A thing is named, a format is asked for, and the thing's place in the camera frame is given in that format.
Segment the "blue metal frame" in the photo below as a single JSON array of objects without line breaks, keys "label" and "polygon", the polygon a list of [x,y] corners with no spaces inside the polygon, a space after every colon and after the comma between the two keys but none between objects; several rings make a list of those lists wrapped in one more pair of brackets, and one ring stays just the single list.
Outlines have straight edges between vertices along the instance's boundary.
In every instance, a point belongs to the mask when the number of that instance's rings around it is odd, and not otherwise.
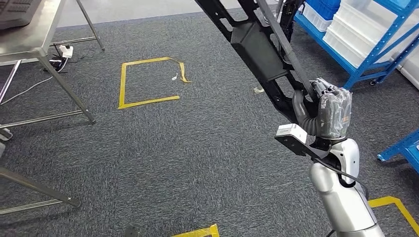
[{"label": "blue metal frame", "polygon": [[409,134],[396,144],[378,154],[381,161],[389,160],[392,156],[402,154],[419,173],[419,129]]},{"label": "blue metal frame", "polygon": [[[311,36],[312,38],[330,55],[332,56],[349,74],[350,77],[346,84],[343,86],[346,89],[350,89],[353,84],[362,80],[376,79],[377,83],[382,83],[385,78],[397,67],[397,65],[405,59],[413,49],[419,45],[419,35],[406,47],[405,50],[400,53],[399,56],[395,58],[393,62],[383,62],[375,63],[378,59],[388,53],[391,49],[405,40],[408,36],[413,34],[417,29],[419,29],[419,24],[416,24],[398,40],[396,40],[392,45],[383,50],[388,41],[393,37],[393,35],[399,30],[403,25],[406,19],[413,13],[413,11],[419,6],[419,0],[410,0],[410,2],[403,6],[399,3],[399,0],[374,0],[378,4],[386,7],[390,11],[394,12],[397,15],[397,18],[394,20],[393,24],[378,42],[378,44],[372,49],[371,53],[365,58],[363,63],[355,68],[348,61],[342,58],[336,51],[334,51],[328,44],[323,41],[323,36],[325,32],[319,32],[302,14],[295,15],[295,21],[301,25]],[[376,72],[372,74],[363,75],[366,71],[374,68],[383,68],[383,71]]]}]

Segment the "black metal frame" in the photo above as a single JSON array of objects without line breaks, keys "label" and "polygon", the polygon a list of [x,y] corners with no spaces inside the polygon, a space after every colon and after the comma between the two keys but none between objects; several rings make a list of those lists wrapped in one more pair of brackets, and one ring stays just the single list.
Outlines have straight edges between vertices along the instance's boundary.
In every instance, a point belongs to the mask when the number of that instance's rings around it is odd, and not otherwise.
[{"label": "black metal frame", "polygon": [[[235,21],[219,0],[195,0],[195,2],[230,42],[280,113],[291,122],[298,123],[292,106],[292,98],[287,97],[276,82],[277,79],[285,77],[294,90],[302,90],[311,97],[312,101],[304,99],[304,103],[312,117],[317,115],[318,97],[289,43],[292,34],[292,30],[289,29],[292,29],[292,25],[284,24],[288,30],[286,36],[264,0],[257,0],[258,3],[253,0],[238,0],[248,16],[247,20],[243,21]],[[256,16],[254,11],[258,8],[265,15],[270,26],[263,26]],[[284,20],[290,21],[290,17],[294,14],[295,11],[291,15],[286,15]],[[231,31],[221,19],[228,21]],[[272,34],[279,42],[279,49],[270,38]]]}]

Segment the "yellow tape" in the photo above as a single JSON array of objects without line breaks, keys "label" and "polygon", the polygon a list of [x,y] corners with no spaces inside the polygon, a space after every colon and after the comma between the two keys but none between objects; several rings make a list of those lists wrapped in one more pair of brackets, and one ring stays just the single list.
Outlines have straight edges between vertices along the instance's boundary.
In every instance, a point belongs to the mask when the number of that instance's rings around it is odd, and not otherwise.
[{"label": "yellow tape", "polygon": [[191,81],[188,81],[185,77],[185,64],[183,62],[180,62],[178,60],[175,60],[173,58],[169,57],[162,57],[162,58],[152,58],[152,59],[145,59],[145,60],[139,60],[135,62],[128,62],[128,63],[122,63],[121,67],[121,85],[120,85],[120,93],[119,93],[119,106],[118,109],[125,109],[133,106],[138,105],[145,105],[155,102],[162,102],[162,101],[168,101],[168,100],[178,100],[180,97],[178,95],[176,96],[170,96],[165,98],[159,98],[159,99],[152,99],[152,100],[146,100],[146,101],[140,101],[140,102],[134,102],[125,104],[125,83],[126,83],[126,67],[131,65],[137,65],[142,63],[154,63],[154,62],[160,62],[160,61],[166,61],[166,60],[173,60],[179,64],[180,67],[180,78],[184,83],[190,83]]},{"label": "yellow tape", "polygon": [[172,237],[207,237],[207,236],[220,237],[220,235],[218,234],[217,224],[214,224],[210,226],[209,228],[191,231],[191,232],[175,235]]},{"label": "yellow tape", "polygon": [[129,104],[123,104],[122,106],[119,106],[118,109],[125,109],[125,108],[138,106],[138,105],[146,105],[150,103],[156,103],[156,102],[162,102],[162,101],[168,101],[168,100],[178,100],[178,99],[180,99],[180,97],[178,95],[175,95],[175,96],[164,97],[164,98],[159,98],[159,99],[152,99],[152,100],[145,100],[145,101],[134,102],[134,103],[129,103]]},{"label": "yellow tape", "polygon": [[409,224],[412,226],[413,230],[416,232],[416,235],[419,236],[419,225],[413,219],[412,215],[408,212],[408,210],[405,208],[405,206],[403,205],[400,199],[392,197],[392,196],[386,196],[386,197],[381,197],[381,198],[368,201],[368,204],[371,207],[385,206],[385,205],[390,205],[393,203],[396,204],[396,207],[400,210],[402,215],[406,218],[407,222],[409,222]]}]

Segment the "carpet floor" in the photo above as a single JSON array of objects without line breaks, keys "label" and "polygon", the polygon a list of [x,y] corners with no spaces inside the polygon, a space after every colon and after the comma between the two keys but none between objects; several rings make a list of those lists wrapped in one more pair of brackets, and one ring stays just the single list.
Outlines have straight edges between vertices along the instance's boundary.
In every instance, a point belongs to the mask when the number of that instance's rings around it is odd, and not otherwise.
[{"label": "carpet floor", "polygon": [[[1,166],[72,195],[80,208],[56,205],[1,217],[2,236],[123,236],[135,225],[142,237],[164,237],[217,223],[222,237],[312,237],[331,229],[308,177],[311,161],[274,139],[288,121],[275,111],[240,57],[204,13],[101,23],[106,46],[75,44],[63,77],[96,117],[80,115],[12,129]],[[60,28],[57,40],[90,36],[87,26]],[[344,71],[296,26],[292,45],[310,78],[343,85]],[[133,65],[126,102],[180,99],[118,110],[121,64]],[[2,67],[8,75],[11,67]],[[24,64],[6,97],[48,78]],[[383,84],[355,84],[348,137],[361,152],[360,178],[371,198],[399,198],[419,222],[419,175],[396,157],[377,154],[419,127],[419,91],[399,72]],[[1,122],[75,109],[53,80],[0,107]],[[2,207],[46,200],[1,180]],[[395,205],[374,208],[388,237],[414,237]]]}]

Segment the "power plug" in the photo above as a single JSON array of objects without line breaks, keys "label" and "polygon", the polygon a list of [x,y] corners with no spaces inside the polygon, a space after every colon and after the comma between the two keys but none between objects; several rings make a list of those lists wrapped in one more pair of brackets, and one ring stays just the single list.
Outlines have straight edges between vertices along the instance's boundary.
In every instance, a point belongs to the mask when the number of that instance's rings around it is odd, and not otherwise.
[{"label": "power plug", "polygon": [[65,46],[65,45],[60,45],[60,50],[62,52],[63,58],[71,58],[73,56],[73,50],[74,48],[72,46]]}]

